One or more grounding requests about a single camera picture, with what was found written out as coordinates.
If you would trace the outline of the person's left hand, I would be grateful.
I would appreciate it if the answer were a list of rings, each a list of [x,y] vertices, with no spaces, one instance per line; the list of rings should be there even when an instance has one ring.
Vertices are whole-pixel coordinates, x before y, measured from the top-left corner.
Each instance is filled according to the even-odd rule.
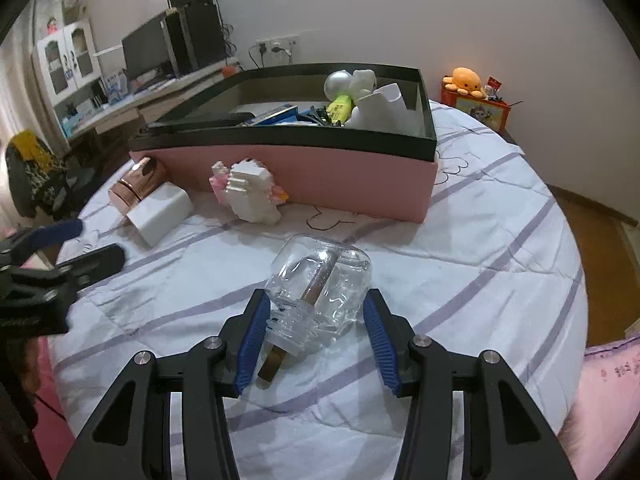
[[[37,338],[1,341],[1,383],[29,430],[38,424],[35,409],[41,385],[38,359]]]

